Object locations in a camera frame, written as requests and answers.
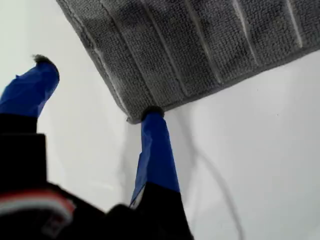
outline gray microfiber cloth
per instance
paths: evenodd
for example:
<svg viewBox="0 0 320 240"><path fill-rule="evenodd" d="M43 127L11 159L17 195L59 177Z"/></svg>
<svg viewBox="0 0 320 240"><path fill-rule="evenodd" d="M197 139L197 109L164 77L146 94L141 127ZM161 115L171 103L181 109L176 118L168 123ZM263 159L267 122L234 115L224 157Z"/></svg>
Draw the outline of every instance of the gray microfiber cloth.
<svg viewBox="0 0 320 240"><path fill-rule="evenodd" d="M320 47L319 0L57 0L131 123Z"/></svg>

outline blue tape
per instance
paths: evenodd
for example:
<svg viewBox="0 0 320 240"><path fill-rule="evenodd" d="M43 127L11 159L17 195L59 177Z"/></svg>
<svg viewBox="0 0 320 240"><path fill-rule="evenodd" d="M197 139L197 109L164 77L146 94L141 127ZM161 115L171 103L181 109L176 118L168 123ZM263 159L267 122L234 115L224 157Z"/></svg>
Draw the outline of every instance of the blue tape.
<svg viewBox="0 0 320 240"><path fill-rule="evenodd" d="M131 202L147 182L180 192L175 160L166 121L150 113L141 123L142 152L139 157L135 189Z"/></svg>
<svg viewBox="0 0 320 240"><path fill-rule="evenodd" d="M15 79L0 98L0 114L38 118L59 83L59 73L48 62L36 66Z"/></svg>

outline white floor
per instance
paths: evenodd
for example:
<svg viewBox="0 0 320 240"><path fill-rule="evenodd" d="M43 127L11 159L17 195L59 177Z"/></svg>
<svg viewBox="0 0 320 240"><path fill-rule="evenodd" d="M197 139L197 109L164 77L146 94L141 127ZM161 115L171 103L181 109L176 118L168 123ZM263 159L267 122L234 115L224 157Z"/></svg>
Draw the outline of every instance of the white floor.
<svg viewBox="0 0 320 240"><path fill-rule="evenodd" d="M103 210L128 203L141 150L54 0L0 1L0 89L56 63L39 120L49 179ZM199 240L320 239L320 51L166 114L190 227Z"/></svg>

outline white surface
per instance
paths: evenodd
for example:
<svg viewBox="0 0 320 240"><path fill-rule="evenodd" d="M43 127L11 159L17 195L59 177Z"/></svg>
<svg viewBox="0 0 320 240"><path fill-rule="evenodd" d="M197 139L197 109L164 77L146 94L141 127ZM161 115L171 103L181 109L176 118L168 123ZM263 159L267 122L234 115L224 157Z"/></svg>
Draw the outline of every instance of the white surface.
<svg viewBox="0 0 320 240"><path fill-rule="evenodd" d="M53 0L0 1L0 89L48 56L61 82L39 120L49 178L108 210L128 203L141 150ZM166 114L190 227L199 240L320 237L320 52Z"/></svg>

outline leg tip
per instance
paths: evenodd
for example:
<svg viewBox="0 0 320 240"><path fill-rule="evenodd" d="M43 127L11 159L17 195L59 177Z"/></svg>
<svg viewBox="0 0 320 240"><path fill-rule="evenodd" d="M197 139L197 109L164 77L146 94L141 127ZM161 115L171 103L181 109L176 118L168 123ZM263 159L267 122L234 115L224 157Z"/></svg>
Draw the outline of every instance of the leg tip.
<svg viewBox="0 0 320 240"><path fill-rule="evenodd" d="M162 117L165 116L165 111L159 106L148 106L142 113L141 121L143 122L148 114L150 113L158 113Z"/></svg>
<svg viewBox="0 0 320 240"><path fill-rule="evenodd" d="M56 72L58 73L58 76L59 76L59 71L58 71L57 66L49 58L47 58L46 56L43 56L41 54L35 54L35 55L32 55L32 57L33 57L33 60L37 64L41 64L41 63L52 64L54 66Z"/></svg>

